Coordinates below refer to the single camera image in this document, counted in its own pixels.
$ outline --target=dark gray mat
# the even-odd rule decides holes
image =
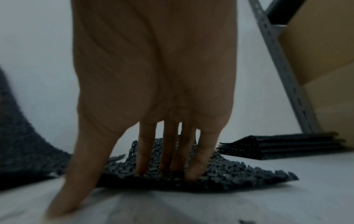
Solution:
[[[0,91],[0,180],[2,183],[0,188],[16,187],[63,174],[71,155],[56,149],[35,132],[16,104],[1,70]],[[194,185],[185,184],[182,173],[161,174],[158,171],[162,139],[155,140],[152,162],[147,175],[143,178],[134,177],[136,146],[137,141],[134,141],[125,162],[117,162],[122,157],[110,159],[98,182],[98,187],[217,192],[298,180],[291,172],[286,173],[281,170],[272,172],[252,168],[244,163],[224,159],[215,152],[207,172],[198,182]]]

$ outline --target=metal shelf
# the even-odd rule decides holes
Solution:
[[[312,111],[311,104],[302,87],[299,85],[283,49],[278,42],[277,32],[273,29],[259,1],[249,0],[249,3],[302,132],[322,132],[316,116]]]

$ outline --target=textured rubber mat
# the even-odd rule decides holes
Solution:
[[[248,136],[232,143],[220,143],[220,154],[251,159],[281,159],[344,152],[337,133]]]
[[[54,148],[35,132],[19,110],[1,70],[0,91],[0,188],[20,186],[63,174],[71,155]],[[286,173],[281,170],[272,172],[252,168],[244,163],[229,161],[215,152],[207,172],[196,184],[188,185],[184,183],[182,173],[159,172],[162,139],[155,140],[152,161],[146,176],[135,177],[136,147],[137,141],[134,141],[125,162],[118,162],[124,155],[111,157],[98,182],[98,187],[204,192],[262,187],[298,180],[291,172]],[[197,145],[194,144],[191,156],[196,148]]]

